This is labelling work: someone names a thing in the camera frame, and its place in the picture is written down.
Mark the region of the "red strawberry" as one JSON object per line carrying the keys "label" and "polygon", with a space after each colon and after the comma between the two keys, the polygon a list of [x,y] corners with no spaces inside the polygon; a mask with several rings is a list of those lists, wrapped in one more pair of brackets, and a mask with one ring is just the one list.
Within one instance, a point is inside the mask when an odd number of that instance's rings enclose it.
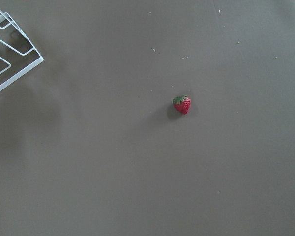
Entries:
{"label": "red strawberry", "polygon": [[177,96],[172,100],[173,107],[183,115],[189,112],[191,99],[187,95]]}

